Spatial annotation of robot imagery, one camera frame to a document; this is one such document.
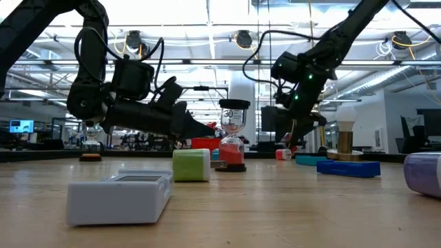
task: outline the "blue tray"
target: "blue tray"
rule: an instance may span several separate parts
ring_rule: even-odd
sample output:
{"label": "blue tray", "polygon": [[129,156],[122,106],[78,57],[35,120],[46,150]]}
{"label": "blue tray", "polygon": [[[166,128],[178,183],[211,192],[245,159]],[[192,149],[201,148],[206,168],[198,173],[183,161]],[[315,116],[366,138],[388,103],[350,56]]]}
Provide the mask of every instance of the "blue tray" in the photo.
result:
{"label": "blue tray", "polygon": [[319,161],[317,172],[339,176],[371,178],[381,175],[380,162],[348,163],[336,161]]}
{"label": "blue tray", "polygon": [[296,156],[296,164],[316,166],[318,161],[328,161],[327,157],[315,157],[315,156]]}

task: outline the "desk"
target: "desk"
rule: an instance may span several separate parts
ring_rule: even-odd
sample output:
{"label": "desk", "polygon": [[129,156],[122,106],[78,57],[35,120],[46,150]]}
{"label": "desk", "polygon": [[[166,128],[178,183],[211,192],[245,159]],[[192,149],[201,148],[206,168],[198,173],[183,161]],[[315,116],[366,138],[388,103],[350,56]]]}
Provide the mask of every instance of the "desk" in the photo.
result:
{"label": "desk", "polygon": [[170,158],[78,159],[0,165],[1,247],[439,247],[441,201],[410,191],[401,164],[380,178],[321,175],[293,161],[246,160],[176,184],[156,225],[65,225],[67,184],[124,168],[170,168]]}

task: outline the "white column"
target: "white column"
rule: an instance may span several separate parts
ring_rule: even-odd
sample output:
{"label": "white column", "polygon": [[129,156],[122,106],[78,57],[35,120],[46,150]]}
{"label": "white column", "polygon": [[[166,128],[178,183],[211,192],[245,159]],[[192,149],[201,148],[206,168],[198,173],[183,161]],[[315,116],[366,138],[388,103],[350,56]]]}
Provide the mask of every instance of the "white column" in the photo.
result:
{"label": "white column", "polygon": [[238,135],[243,135],[249,140],[250,145],[256,144],[256,83],[245,78],[242,71],[232,72],[232,80],[228,87],[229,99],[240,99],[250,102],[247,110],[247,122],[245,128]]}

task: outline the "white box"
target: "white box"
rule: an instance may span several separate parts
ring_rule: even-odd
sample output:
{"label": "white box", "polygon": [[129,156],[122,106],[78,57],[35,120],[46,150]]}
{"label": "white box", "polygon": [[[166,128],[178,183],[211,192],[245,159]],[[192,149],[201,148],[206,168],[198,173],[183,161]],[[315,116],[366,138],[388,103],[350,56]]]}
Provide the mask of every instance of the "white box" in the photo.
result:
{"label": "white box", "polygon": [[127,171],[99,182],[72,182],[66,223],[155,223],[170,199],[173,171]]}

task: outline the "sand timer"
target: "sand timer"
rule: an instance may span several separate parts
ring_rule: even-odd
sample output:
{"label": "sand timer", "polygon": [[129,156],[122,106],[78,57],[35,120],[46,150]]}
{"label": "sand timer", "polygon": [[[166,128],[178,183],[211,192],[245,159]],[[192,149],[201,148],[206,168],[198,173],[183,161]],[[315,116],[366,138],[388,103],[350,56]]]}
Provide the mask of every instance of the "sand timer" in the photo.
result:
{"label": "sand timer", "polygon": [[101,161],[101,144],[96,141],[101,128],[98,124],[89,126],[83,123],[83,132],[88,139],[83,143],[84,154],[80,157],[80,161]]}
{"label": "sand timer", "polygon": [[219,160],[226,161],[226,168],[216,168],[218,172],[246,172],[243,153],[245,145],[237,137],[245,127],[249,101],[236,99],[222,99],[219,101],[222,108],[220,125],[227,132],[227,136],[219,143]]}

